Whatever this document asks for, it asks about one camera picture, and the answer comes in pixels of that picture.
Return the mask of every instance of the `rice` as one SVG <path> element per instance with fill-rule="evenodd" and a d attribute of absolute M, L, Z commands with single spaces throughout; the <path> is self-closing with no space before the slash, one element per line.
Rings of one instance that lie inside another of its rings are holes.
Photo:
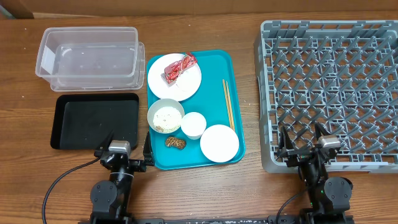
<path fill-rule="evenodd" d="M 181 126 L 182 115 L 172 106 L 165 106 L 156 111 L 154 126 L 162 133 L 171 133 Z"/>

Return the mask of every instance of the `bowl of rice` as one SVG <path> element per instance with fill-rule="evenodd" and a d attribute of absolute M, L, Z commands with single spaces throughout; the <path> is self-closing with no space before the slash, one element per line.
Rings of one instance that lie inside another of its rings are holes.
<path fill-rule="evenodd" d="M 185 112 L 182 105 L 172 99 L 156 101 L 148 110 L 149 126 L 158 133 L 170 134 L 181 127 Z"/>

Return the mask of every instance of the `black tray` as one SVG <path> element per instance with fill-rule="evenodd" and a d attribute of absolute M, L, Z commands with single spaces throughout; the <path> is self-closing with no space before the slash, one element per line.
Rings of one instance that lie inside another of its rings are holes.
<path fill-rule="evenodd" d="M 62 95 L 55 106 L 51 147 L 95 149 L 110 131 L 137 146 L 139 99 L 135 93 Z"/>

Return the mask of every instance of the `plastic bin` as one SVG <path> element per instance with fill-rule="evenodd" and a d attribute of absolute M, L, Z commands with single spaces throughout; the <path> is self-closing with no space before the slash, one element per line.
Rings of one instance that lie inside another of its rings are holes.
<path fill-rule="evenodd" d="M 280 127 L 310 148 L 315 121 L 341 141 L 326 168 L 398 172 L 398 21 L 265 21 L 254 43 L 262 166 L 277 159 Z"/>
<path fill-rule="evenodd" d="M 48 28 L 35 72 L 53 91 L 140 89 L 145 75 L 144 44 L 134 27 Z"/>

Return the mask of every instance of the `wooden table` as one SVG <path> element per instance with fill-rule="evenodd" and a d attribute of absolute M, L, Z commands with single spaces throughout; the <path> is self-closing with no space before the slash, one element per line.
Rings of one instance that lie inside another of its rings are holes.
<path fill-rule="evenodd" d="M 48 27 L 134 26 L 155 55 L 223 49 L 233 59 L 246 154 L 237 164 L 137 174 L 129 211 L 138 218 L 267 217 L 301 190 L 296 174 L 268 174 L 261 167 L 259 90 L 253 42 L 264 20 L 398 19 L 395 11 L 272 13 L 222 16 L 98 17 L 0 21 L 0 223 L 41 223 L 41 206 L 50 184 L 63 172 L 93 159 L 92 151 L 50 147 L 55 101 L 61 93 L 35 75 L 37 51 Z M 139 145 L 142 158 L 148 124 L 146 85 L 140 97 Z M 351 210 L 356 223 L 397 223 L 398 178 L 394 174 L 339 173 L 354 183 Z M 90 190 L 109 172 L 99 163 L 66 176 L 47 204 L 49 223 L 76 223 L 90 217 Z M 306 197 L 284 213 L 309 207 Z"/>

